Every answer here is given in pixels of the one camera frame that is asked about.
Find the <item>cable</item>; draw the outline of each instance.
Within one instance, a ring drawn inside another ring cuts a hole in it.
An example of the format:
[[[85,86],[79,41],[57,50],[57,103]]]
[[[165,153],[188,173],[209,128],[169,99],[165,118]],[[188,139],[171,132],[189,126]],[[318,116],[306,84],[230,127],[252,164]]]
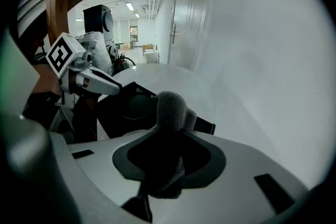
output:
[[[130,60],[134,64],[134,66],[136,66],[136,64],[132,61],[132,59],[130,59],[128,57],[125,57],[125,56],[119,57],[118,59],[116,59],[116,61],[119,61],[119,60],[122,60],[122,59]]]

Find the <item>white table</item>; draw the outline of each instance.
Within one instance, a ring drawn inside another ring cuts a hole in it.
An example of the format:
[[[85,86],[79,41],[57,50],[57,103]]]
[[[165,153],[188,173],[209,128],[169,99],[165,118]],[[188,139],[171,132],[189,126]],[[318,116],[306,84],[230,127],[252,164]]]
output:
[[[155,94],[161,91],[176,92],[197,116],[216,124],[215,136],[250,145],[279,161],[266,133],[223,85],[211,83],[190,70],[157,63],[131,67],[113,78],[123,86],[135,81]],[[98,137],[108,138],[99,123],[97,131]]]

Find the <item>white robot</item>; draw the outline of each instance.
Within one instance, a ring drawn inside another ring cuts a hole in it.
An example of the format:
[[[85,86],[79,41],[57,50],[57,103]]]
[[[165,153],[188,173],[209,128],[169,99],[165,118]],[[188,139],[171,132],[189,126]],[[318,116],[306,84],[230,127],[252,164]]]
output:
[[[90,55],[68,34],[47,59],[61,81],[59,105],[74,106],[73,87],[114,96],[123,91],[90,65]],[[48,178],[34,186],[42,194],[48,189],[45,198],[64,222],[282,223],[307,194],[255,148],[193,130],[196,116],[181,98],[158,96],[155,128],[105,141],[67,145],[35,122],[8,117],[9,168],[30,182],[35,175]],[[16,157],[26,154],[22,144],[35,145],[31,156],[37,157]]]

